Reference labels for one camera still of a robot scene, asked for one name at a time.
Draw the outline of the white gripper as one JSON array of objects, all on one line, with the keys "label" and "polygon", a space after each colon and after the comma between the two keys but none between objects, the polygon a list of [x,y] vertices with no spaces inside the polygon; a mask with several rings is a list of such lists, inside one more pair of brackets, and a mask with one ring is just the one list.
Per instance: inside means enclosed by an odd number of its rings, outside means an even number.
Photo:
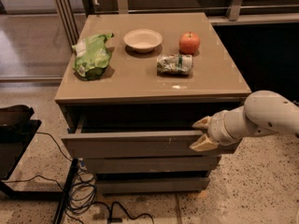
[{"label": "white gripper", "polygon": [[207,130],[197,141],[190,145],[190,149],[198,152],[216,149],[218,145],[229,146],[241,140],[233,133],[238,129],[239,121],[242,120],[242,110],[223,110],[212,117],[206,116],[197,120],[192,126],[194,129]]}]

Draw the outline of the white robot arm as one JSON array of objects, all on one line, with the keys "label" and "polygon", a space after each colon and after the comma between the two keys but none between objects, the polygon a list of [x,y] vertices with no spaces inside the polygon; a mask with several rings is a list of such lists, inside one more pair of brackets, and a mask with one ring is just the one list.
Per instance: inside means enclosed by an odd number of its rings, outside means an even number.
[{"label": "white robot arm", "polygon": [[244,104],[233,110],[222,110],[197,120],[194,129],[205,131],[191,144],[195,151],[208,151],[218,146],[238,143],[245,137],[272,133],[299,135],[299,107],[273,91],[256,91]]}]

